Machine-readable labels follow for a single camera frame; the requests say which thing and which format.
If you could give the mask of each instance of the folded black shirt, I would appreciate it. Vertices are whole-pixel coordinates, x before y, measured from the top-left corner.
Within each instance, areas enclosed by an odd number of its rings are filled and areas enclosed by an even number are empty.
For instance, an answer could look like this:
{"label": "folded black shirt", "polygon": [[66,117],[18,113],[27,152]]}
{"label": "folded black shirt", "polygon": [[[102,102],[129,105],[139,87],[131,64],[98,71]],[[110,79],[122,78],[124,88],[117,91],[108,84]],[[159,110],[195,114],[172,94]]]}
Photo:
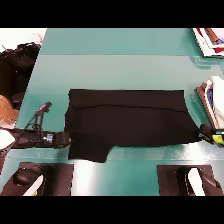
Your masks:
{"label": "folded black shirt", "polygon": [[69,159],[105,162],[113,146],[166,146],[200,141],[183,90],[71,89],[65,131]]}

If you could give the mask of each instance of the green table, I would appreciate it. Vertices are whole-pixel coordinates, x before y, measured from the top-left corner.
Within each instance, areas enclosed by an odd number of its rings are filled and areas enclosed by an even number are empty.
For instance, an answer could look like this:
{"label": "green table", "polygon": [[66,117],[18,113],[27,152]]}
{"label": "green table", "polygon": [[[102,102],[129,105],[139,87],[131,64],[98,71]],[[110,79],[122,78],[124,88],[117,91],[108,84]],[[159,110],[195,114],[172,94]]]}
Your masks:
{"label": "green table", "polygon": [[[71,88],[184,89],[189,113],[199,126],[209,121],[194,89],[212,75],[223,78],[222,71],[223,60],[201,57],[189,29],[48,29],[17,127],[23,128],[41,104],[51,101],[43,128],[62,131]],[[224,150],[204,141],[114,147],[104,164],[68,161],[68,150],[11,150],[0,187],[20,162],[74,163],[72,195],[159,195],[158,164],[211,164],[224,187]]]}

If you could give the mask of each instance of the black cloth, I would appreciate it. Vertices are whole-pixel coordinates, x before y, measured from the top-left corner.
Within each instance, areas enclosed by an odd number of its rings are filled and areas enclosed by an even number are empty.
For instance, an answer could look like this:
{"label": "black cloth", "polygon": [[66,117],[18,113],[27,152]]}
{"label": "black cloth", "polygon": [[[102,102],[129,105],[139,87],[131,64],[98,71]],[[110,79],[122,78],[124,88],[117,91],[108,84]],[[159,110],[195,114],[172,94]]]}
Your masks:
{"label": "black cloth", "polygon": [[200,141],[184,91],[71,89],[65,131],[69,159],[105,162],[113,146],[166,146]]}

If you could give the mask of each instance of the red cloth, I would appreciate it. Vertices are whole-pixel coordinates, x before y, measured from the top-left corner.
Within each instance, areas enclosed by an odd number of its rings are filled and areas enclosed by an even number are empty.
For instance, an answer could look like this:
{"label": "red cloth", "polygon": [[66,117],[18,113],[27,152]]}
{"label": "red cloth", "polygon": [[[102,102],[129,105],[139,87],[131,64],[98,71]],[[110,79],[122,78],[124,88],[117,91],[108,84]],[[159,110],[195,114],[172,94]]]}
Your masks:
{"label": "red cloth", "polygon": [[[199,28],[196,28],[198,33],[202,36],[201,30]],[[220,53],[224,51],[224,48],[213,48],[215,50],[215,53]]]}

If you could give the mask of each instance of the teal tabletop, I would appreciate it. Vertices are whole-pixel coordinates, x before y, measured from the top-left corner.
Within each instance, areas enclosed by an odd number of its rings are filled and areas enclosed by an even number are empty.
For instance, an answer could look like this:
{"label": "teal tabletop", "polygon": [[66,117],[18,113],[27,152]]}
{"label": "teal tabletop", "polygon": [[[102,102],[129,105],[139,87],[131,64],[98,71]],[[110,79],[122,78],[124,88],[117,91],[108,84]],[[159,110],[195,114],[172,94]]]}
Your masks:
{"label": "teal tabletop", "polygon": [[[44,130],[63,131],[71,88],[184,90],[194,122],[209,123],[195,87],[223,78],[222,59],[205,59],[190,29],[48,29],[16,126],[53,103]],[[107,162],[68,160],[64,149],[12,149],[0,188],[20,162],[74,163],[72,195],[159,195],[156,165],[211,164],[224,187],[224,150],[207,142],[166,147],[114,147]]]}

